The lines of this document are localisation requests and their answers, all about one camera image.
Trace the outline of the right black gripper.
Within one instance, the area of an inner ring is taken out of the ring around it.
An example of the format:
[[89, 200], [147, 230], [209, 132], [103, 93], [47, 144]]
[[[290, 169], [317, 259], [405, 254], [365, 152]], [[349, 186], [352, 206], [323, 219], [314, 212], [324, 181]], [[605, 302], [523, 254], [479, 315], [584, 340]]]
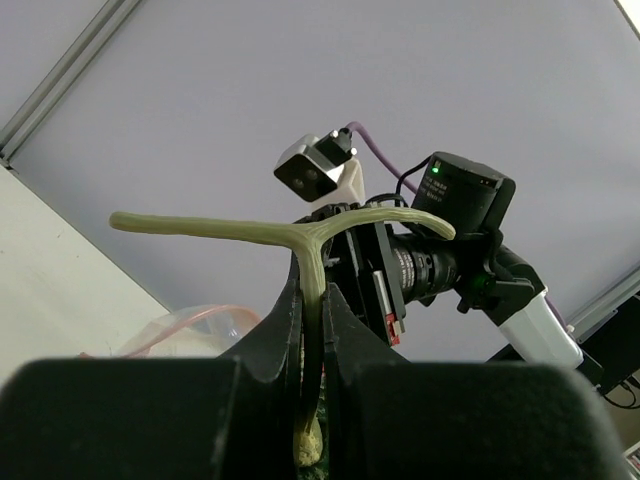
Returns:
[[352, 313], [388, 345], [405, 332], [406, 305], [431, 305], [451, 290], [459, 266], [449, 243], [410, 224], [397, 234], [388, 222], [359, 225], [322, 247], [326, 278], [340, 289]]

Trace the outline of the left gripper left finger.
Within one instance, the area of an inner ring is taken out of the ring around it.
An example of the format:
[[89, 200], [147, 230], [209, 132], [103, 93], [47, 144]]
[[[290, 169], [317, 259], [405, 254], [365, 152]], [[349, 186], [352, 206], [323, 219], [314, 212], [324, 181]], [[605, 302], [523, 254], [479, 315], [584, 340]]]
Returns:
[[302, 311], [299, 267], [292, 259], [270, 313], [222, 355], [233, 377], [216, 439], [217, 479], [296, 477]]

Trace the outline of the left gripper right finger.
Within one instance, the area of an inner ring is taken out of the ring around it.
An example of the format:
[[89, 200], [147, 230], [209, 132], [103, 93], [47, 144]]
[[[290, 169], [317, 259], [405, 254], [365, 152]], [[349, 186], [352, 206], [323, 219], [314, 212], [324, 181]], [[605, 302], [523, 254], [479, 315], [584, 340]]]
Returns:
[[386, 345], [330, 283], [322, 297], [329, 468], [332, 479], [381, 479], [396, 425], [393, 369], [408, 362]]

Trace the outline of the clear zip top bag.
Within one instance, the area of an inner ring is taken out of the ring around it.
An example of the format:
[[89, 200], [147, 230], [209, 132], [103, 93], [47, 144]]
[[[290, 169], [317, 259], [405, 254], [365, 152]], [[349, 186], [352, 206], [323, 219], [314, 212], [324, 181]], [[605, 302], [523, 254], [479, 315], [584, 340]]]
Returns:
[[200, 305], [158, 317], [104, 358], [215, 358], [259, 325], [261, 317], [238, 305]]

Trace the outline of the netted green melon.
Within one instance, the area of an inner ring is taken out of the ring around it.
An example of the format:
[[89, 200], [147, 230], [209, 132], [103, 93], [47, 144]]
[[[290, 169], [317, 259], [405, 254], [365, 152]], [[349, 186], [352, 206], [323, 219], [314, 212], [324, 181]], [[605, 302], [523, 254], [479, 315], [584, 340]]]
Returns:
[[408, 207], [367, 207], [339, 213], [318, 222], [301, 224], [156, 216], [128, 212], [115, 212], [109, 218], [110, 226], [121, 231], [243, 241], [286, 247], [295, 254], [304, 301], [304, 356], [301, 419], [294, 430], [294, 461], [302, 467], [318, 462], [323, 451], [323, 440], [316, 416], [323, 367], [322, 296], [327, 287], [322, 247], [341, 232], [376, 222], [417, 223], [446, 240], [452, 240], [456, 235], [455, 228], [445, 220]]

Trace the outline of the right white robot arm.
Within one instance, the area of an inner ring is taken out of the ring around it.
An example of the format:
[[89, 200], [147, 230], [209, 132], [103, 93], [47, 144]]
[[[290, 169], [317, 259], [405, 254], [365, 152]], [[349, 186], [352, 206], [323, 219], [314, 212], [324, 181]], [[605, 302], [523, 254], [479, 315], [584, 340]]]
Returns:
[[446, 240], [425, 226], [404, 234], [389, 221], [342, 232], [323, 247], [323, 265], [354, 315], [382, 342], [405, 331], [406, 306], [430, 306], [455, 291], [457, 309], [483, 312], [527, 362], [579, 368], [586, 356], [550, 307], [534, 268], [503, 243], [501, 223], [515, 182], [484, 164], [435, 152], [411, 204], [451, 224]]

